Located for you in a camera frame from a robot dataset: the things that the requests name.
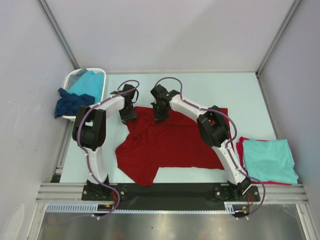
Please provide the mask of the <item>red t shirt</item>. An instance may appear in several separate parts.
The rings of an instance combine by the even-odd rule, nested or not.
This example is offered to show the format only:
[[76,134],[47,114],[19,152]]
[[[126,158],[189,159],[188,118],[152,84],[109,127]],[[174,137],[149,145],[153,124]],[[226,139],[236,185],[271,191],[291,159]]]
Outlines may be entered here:
[[159,168],[224,169],[194,120],[169,110],[169,118],[157,124],[152,108],[134,109],[137,119],[126,123],[129,134],[115,154],[118,168],[136,184],[151,186]]

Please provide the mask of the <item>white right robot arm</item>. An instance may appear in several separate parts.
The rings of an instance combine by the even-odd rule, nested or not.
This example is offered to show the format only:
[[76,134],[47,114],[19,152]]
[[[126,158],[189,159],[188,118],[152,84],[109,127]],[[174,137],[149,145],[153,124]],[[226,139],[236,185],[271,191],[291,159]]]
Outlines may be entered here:
[[181,113],[195,121],[200,138],[216,153],[228,174],[231,196],[237,201],[247,197],[252,181],[244,172],[232,148],[230,128],[226,122],[227,115],[215,105],[211,108],[203,107],[183,98],[182,94],[176,90],[167,91],[160,84],[154,86],[150,93],[155,99],[151,104],[155,122],[158,124],[168,119],[169,110]]

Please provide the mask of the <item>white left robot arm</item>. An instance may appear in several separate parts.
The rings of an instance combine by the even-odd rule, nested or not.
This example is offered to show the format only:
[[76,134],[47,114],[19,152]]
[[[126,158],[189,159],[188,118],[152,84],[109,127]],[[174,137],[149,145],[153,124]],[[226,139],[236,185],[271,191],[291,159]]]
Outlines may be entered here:
[[82,105],[77,110],[72,138],[84,151],[89,172],[87,181],[95,185],[93,194],[100,200],[107,199],[111,193],[102,152],[107,136],[107,118],[119,113],[123,124],[137,119],[134,98],[139,96],[138,86],[130,82],[123,82],[106,99],[91,106]]

